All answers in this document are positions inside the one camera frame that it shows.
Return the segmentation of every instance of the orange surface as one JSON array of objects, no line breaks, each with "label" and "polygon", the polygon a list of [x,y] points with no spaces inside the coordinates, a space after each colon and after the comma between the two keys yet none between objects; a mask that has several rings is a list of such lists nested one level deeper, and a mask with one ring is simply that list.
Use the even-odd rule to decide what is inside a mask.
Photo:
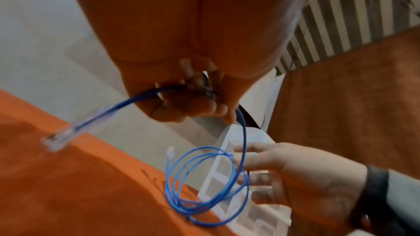
[{"label": "orange surface", "polygon": [[66,124],[0,90],[0,235],[234,235],[186,222],[166,202],[163,172],[91,135],[47,152],[41,138]]}]

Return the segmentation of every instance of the blue cable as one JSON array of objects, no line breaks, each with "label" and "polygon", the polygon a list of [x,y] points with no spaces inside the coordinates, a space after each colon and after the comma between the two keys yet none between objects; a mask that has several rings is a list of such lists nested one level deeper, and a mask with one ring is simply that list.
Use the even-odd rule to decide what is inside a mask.
[{"label": "blue cable", "polygon": [[[174,85],[174,86],[168,86],[168,87],[164,87],[164,88],[157,88],[155,90],[150,90],[147,91],[145,93],[142,93],[138,96],[132,97],[130,99],[127,99],[125,101],[122,101],[112,107],[110,107],[108,110],[106,110],[105,112],[103,112],[102,114],[92,117],[86,121],[84,121],[83,123],[80,123],[79,125],[76,125],[74,130],[78,131],[81,130],[83,127],[89,125],[90,123],[96,121],[97,119],[104,117],[106,115],[110,115],[116,111],[118,111],[121,108],[124,108],[132,103],[138,102],[138,101],[143,101],[146,100],[150,97],[153,97],[155,95],[157,95],[158,93],[161,92],[166,92],[166,91],[170,91],[170,90],[185,90],[187,89],[186,85]],[[239,117],[239,122],[242,125],[243,128],[243,133],[244,133],[244,144],[243,144],[243,152],[242,152],[242,158],[241,158],[241,162],[239,164],[238,170],[236,171],[236,166],[235,163],[233,161],[232,155],[225,152],[222,149],[219,149],[217,147],[214,146],[202,146],[202,147],[198,147],[195,148],[187,153],[185,153],[181,158],[179,158],[177,161],[175,161],[172,165],[171,165],[171,159],[169,159],[167,161],[166,164],[166,182],[165,182],[165,197],[168,201],[168,204],[178,213],[183,214],[187,220],[191,221],[192,223],[202,226],[202,227],[217,227],[217,226],[222,226],[225,225],[226,223],[232,221],[234,218],[236,218],[244,209],[247,201],[248,201],[248,195],[249,195],[249,173],[246,173],[243,170],[243,164],[244,164],[244,159],[245,159],[245,153],[246,153],[246,126],[245,126],[245,120],[244,117],[241,113],[240,110],[236,110],[236,115]],[[190,159],[189,161],[187,161],[182,167],[181,169],[178,170],[178,172],[175,175],[172,187],[171,187],[171,182],[170,182],[170,176],[174,173],[175,168],[178,166],[178,164],[189,154],[200,150],[200,149],[214,149],[215,152],[213,153],[205,153],[205,154],[201,154],[201,155],[197,155],[195,157],[193,157],[192,159]],[[186,178],[188,177],[188,175],[191,173],[191,171],[193,171],[195,169],[195,167],[197,167],[200,163],[202,163],[203,161],[213,158],[215,156],[226,156],[229,158],[229,160],[232,163],[232,173],[231,176],[229,177],[229,181],[227,182],[226,186],[219,192],[217,193],[217,195],[215,195],[212,199],[210,199],[209,201],[205,201],[205,202],[201,202],[201,201],[191,201],[191,200],[186,200],[180,197],[181,194],[181,187],[184,184]],[[181,178],[181,174],[183,172],[183,170],[185,168],[187,168],[188,166],[190,166],[192,164],[192,166],[187,170],[187,172],[185,173],[185,175],[182,177],[182,179],[179,182],[179,186],[178,186],[178,190],[176,190],[175,184],[178,181],[179,178]],[[236,183],[238,177],[240,174],[244,174],[245,175],[245,181],[244,183],[238,188],[236,189],[234,192],[231,192],[231,189],[233,188],[234,184]],[[195,218],[193,218],[192,216],[194,215],[198,215],[204,212],[209,211],[211,208],[213,208],[215,205],[219,204],[222,201],[225,200],[229,200],[232,197],[234,197],[237,193],[239,193],[244,187],[246,187],[246,196],[244,199],[244,202],[242,203],[241,207],[238,209],[238,211],[236,211],[230,218],[223,220],[221,222],[202,222],[199,221]]]}]

